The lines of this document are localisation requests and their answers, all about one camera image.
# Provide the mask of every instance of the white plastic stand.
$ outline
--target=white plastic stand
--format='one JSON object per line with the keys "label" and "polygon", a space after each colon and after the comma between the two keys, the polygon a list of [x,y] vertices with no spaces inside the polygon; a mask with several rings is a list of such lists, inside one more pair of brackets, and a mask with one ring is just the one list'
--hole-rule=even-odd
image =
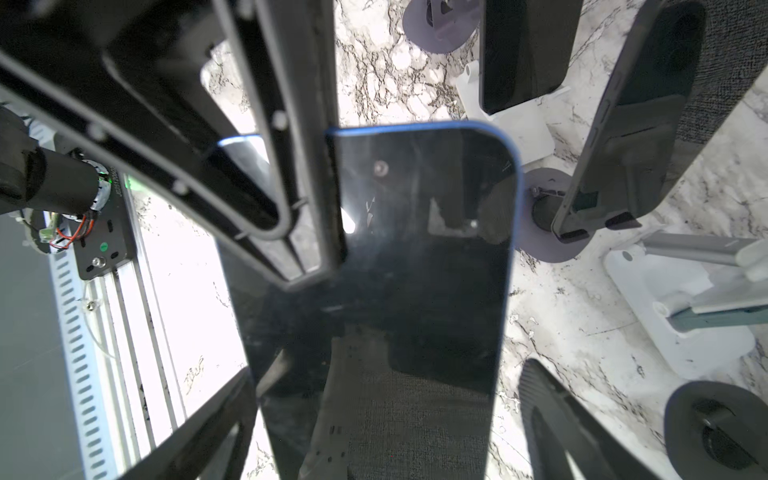
{"label": "white plastic stand", "polygon": [[467,117],[487,121],[509,135],[520,150],[520,161],[524,165],[552,155],[554,140],[538,108],[537,99],[488,115],[480,107],[479,72],[479,63],[473,61],[456,78],[458,97],[462,100]]}
{"label": "white plastic stand", "polygon": [[641,245],[630,243],[608,252],[603,263],[661,355],[679,376],[698,379],[754,348],[755,337],[747,326],[681,333],[658,312],[661,309],[654,308],[655,303],[685,302],[711,288],[710,275],[700,262],[646,254]]}

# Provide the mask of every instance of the black metal bracket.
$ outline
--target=black metal bracket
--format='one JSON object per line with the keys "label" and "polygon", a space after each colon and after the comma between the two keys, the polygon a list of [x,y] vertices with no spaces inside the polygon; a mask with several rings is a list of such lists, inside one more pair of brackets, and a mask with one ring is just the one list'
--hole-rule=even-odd
{"label": "black metal bracket", "polygon": [[657,479],[540,362],[526,360],[518,390],[536,480],[573,480],[566,452],[585,478]]}
{"label": "black metal bracket", "polygon": [[73,243],[78,274],[90,280],[136,257],[136,242],[131,230],[122,176],[113,168],[109,173],[112,188],[109,200],[99,212],[86,238]]}
{"label": "black metal bracket", "polygon": [[[337,122],[330,0],[40,5],[0,14],[7,99],[168,198],[282,288],[338,267],[336,172],[325,142]],[[208,52],[225,39],[270,159],[271,196],[226,159],[210,161],[217,142],[237,134],[200,84]],[[291,235],[302,215],[312,219],[314,265],[301,263]],[[301,274],[284,276],[263,242],[285,246]]]}
{"label": "black metal bracket", "polygon": [[248,455],[256,413],[256,388],[246,367],[121,478],[238,480]]}

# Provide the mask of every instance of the red wire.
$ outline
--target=red wire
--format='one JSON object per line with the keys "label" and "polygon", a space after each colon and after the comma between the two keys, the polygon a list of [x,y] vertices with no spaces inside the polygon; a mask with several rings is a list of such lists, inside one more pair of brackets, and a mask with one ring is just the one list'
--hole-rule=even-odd
{"label": "red wire", "polygon": [[86,230],[85,233],[83,233],[83,238],[87,237],[88,234],[91,233],[91,230],[93,229],[93,227],[94,227],[94,221],[91,220],[91,223],[88,224],[88,230]]}
{"label": "red wire", "polygon": [[69,241],[68,241],[68,242],[67,242],[67,244],[66,244],[66,245],[64,245],[63,247],[60,247],[59,245],[54,245],[54,244],[53,244],[53,240],[51,240],[50,242],[48,242],[48,245],[50,245],[51,247],[55,247],[55,248],[58,248],[59,250],[66,250],[66,249],[68,249],[68,248],[69,248],[69,246],[70,246],[70,245],[72,245],[72,242],[74,242],[74,239],[75,239],[75,238],[77,238],[77,236],[78,236],[78,233],[80,233],[80,229],[83,227],[83,225],[85,225],[85,218],[83,218],[83,220],[80,222],[80,225],[78,225],[78,229],[74,231],[74,233],[72,234],[72,236],[71,236],[71,237],[67,237],[66,235],[62,234],[62,233],[61,233],[61,230],[59,230],[59,229],[57,228],[57,229],[56,229],[56,231],[57,231],[57,232],[59,232],[59,234],[60,234],[62,237],[64,237],[64,238],[68,238],[68,239],[69,239]]}

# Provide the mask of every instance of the white marble countertop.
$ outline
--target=white marble countertop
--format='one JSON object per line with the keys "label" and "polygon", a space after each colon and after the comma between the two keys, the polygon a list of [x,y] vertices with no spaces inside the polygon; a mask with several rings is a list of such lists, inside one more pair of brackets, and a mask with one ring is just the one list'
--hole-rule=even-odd
{"label": "white marble countertop", "polygon": [[[406,4],[406,0],[337,1],[336,63],[343,126],[462,117],[452,79],[477,58],[477,34],[450,55],[426,54],[402,32],[400,18]],[[525,170],[546,166],[572,173],[640,4],[633,0],[584,2],[564,81],[571,90],[541,103],[555,153]],[[238,129],[246,133],[253,130],[253,120],[229,57],[226,46],[218,48],[204,81]],[[684,225],[692,233],[766,236],[767,92],[768,74],[763,73],[669,197],[641,219],[644,228],[669,223]],[[733,169],[732,163],[739,168]],[[155,288],[190,415],[244,364],[242,346],[210,236],[164,200],[150,193],[136,197],[152,277],[161,279],[155,280]],[[678,478],[665,454],[662,419],[669,395],[685,381],[662,359],[601,262],[610,248],[637,233],[602,230],[576,260],[557,265],[516,252],[488,478],[531,475],[517,400],[518,377],[527,358],[540,359],[661,478]],[[179,237],[188,239],[189,249],[177,246]],[[187,295],[173,291],[186,291]],[[191,298],[204,308],[196,306],[191,311]],[[195,322],[193,329],[189,322]],[[190,333],[211,329],[217,331],[214,338]],[[757,348],[710,377],[768,399],[768,359],[762,347],[768,342],[768,327],[753,330]],[[269,451],[266,435],[259,431],[246,477],[277,478]]]}

